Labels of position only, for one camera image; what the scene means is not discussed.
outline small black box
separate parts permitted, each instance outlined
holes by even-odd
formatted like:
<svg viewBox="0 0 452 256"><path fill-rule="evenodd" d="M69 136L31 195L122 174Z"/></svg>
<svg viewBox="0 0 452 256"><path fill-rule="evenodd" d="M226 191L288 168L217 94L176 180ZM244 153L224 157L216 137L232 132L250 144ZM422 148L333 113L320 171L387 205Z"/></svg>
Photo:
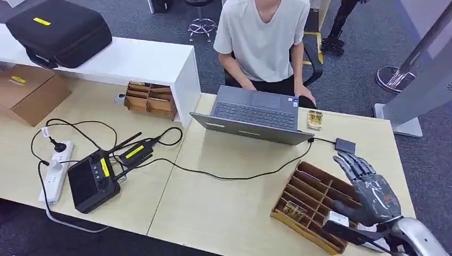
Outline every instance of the small black box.
<svg viewBox="0 0 452 256"><path fill-rule="evenodd" d="M100 13L64 0L38 4L10 18L6 26L30 60L47 69L76 68L112 41Z"/></svg>
<svg viewBox="0 0 452 256"><path fill-rule="evenodd" d="M336 151L343 151L343 152L348 152L348 153L354 154L355 149L356 149L356 144L351 141L348 141L348 140L343 140L343 139L337 138L334 149Z"/></svg>

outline laptop keyboard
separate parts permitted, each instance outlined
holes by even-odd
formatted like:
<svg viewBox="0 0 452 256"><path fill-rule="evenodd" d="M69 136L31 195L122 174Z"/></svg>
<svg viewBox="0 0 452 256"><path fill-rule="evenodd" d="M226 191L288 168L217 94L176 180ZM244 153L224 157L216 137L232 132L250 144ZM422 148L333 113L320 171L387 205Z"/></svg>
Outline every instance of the laptop keyboard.
<svg viewBox="0 0 452 256"><path fill-rule="evenodd" d="M234 121L265 125L285 130L294 130L296 128L295 115L293 114L226 102L218 102L213 115Z"/></svg>

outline light wooden table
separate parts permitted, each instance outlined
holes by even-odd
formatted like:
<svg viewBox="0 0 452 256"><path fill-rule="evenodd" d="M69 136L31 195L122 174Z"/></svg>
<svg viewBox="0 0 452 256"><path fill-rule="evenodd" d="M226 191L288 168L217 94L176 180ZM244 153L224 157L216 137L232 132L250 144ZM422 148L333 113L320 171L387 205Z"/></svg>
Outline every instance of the light wooden table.
<svg viewBox="0 0 452 256"><path fill-rule="evenodd" d="M115 104L113 99L118 93L124 93L123 86L66 79L73 91L72 95L36 127L0 116L0 145L2 145L0 198L44 208L44 204L38 201L41 190L36 167L38 159L30 152L30 141L50 118L61 118L72 123L86 120L103 121L116 129L118 143L138 131L143 132L140 138L146 138L156 137L171 126L182 127L181 123L133 113L124 106ZM78 127L100 147L104 149L113 147L115 137L108 127L102 124L81 124ZM96 150L89 141L69 126L52 126L50 133L55 140L74 142L73 159L82 159ZM178 137L178 131L171 131L163 140L170 143ZM53 145L48 138L38 135L34 149L41 158L50 159ZM174 161L180 150L180 144L173 147L157 144L155 150L154 157L165 157ZM118 165L115 165L114 169L116 173L120 172ZM61 199L52 207L52 211L144 235L148 232L171 169L171 165L159 162L133 170L127 176L127 180L121 183L121 192L90 214L82 214L75 210L69 182L66 180ZM42 173L45 176L45 166L42 166Z"/></svg>
<svg viewBox="0 0 452 256"><path fill-rule="evenodd" d="M214 95L203 94L197 112L208 114ZM306 131L307 109L299 110L298 129ZM405 216L414 217L399 153L388 121L324 111L316 136L336 137L357 144L356 154L386 177ZM224 177L249 177L274 171L308 148L206 131L193 121L177 163ZM330 143L315 141L302 159L347 180L333 161ZM148 236L221 255L327 255L278 220L270 217L295 163L280 172L245 181L222 181L174 168ZM349 245L345 255L375 255Z"/></svg>

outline laptop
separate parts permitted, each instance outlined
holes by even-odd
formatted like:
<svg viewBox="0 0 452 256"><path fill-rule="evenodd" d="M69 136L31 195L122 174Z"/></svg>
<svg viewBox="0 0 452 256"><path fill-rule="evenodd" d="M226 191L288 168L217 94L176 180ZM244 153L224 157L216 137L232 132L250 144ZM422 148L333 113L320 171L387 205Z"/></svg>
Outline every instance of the laptop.
<svg viewBox="0 0 452 256"><path fill-rule="evenodd" d="M314 134L297 130L298 98L220 86L210 115L190 115L208 130L298 145Z"/></svg>

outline gold object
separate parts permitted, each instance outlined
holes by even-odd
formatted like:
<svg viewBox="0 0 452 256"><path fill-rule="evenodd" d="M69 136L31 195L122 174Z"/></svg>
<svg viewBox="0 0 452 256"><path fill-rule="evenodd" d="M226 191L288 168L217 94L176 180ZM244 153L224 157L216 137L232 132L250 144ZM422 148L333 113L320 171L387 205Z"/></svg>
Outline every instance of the gold object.
<svg viewBox="0 0 452 256"><path fill-rule="evenodd" d="M284 212L287 216L291 217L292 219L300 222L304 214L307 213L308 211L294 204L292 201L289 201L284 206L282 212Z"/></svg>
<svg viewBox="0 0 452 256"><path fill-rule="evenodd" d="M308 114L308 128L320 131L322 128L322 112L309 110Z"/></svg>

